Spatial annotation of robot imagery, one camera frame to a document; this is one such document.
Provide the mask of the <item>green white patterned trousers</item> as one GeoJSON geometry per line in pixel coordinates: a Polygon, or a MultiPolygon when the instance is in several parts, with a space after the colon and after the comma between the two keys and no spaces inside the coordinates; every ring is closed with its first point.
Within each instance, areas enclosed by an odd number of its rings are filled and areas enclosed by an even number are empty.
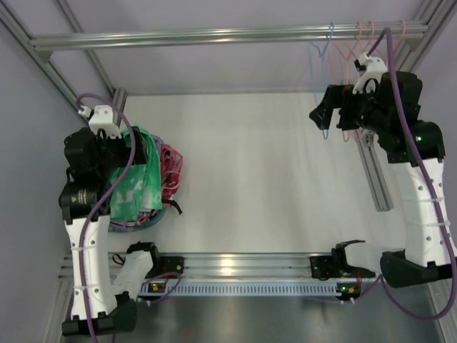
{"type": "Polygon", "coordinates": [[[134,164],[111,196],[111,219],[133,222],[140,213],[163,209],[160,156],[154,138],[140,128],[147,162],[134,164]]]}

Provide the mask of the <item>blue wire hanger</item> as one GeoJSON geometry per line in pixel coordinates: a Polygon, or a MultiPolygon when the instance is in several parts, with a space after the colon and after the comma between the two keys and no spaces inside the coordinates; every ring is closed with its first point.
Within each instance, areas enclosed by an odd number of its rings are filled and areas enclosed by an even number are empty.
{"type": "Polygon", "coordinates": [[[313,55],[312,55],[312,49],[315,49],[317,51],[317,56],[320,59],[320,67],[321,67],[321,76],[325,77],[326,73],[326,67],[325,67],[325,53],[327,52],[328,45],[330,44],[332,38],[333,38],[333,33],[335,30],[335,24],[333,22],[330,23],[329,25],[330,33],[326,36],[326,43],[323,46],[316,45],[313,41],[308,43],[308,58],[309,58],[309,68],[310,68],[310,77],[311,81],[315,82],[315,77],[314,77],[314,72],[315,69],[313,67],[313,55]]]}

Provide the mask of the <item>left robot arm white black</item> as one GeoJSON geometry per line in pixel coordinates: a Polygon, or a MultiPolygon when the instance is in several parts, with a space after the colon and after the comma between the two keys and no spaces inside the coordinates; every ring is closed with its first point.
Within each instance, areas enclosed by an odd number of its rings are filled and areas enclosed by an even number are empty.
{"type": "Polygon", "coordinates": [[[136,327],[136,298],[161,258],[153,242],[137,242],[126,251],[124,264],[111,278],[107,234],[111,195],[118,182],[110,178],[119,167],[146,163],[140,133],[132,142],[116,130],[83,128],[64,140],[69,162],[59,206],[71,245],[74,295],[69,318],[61,325],[65,337],[132,332],[136,327]]]}

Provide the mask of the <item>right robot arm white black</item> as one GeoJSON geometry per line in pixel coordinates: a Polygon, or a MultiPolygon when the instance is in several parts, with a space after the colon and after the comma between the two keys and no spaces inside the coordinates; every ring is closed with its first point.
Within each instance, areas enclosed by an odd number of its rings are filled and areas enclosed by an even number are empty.
{"type": "Polygon", "coordinates": [[[309,114],[320,130],[329,128],[334,111],[343,131],[373,132],[396,177],[403,203],[406,245],[380,250],[374,259],[393,288],[450,279],[456,275],[456,245],[449,230],[443,192],[445,147],[442,131],[420,119],[423,82],[413,73],[371,75],[361,85],[327,86],[309,114]]]}

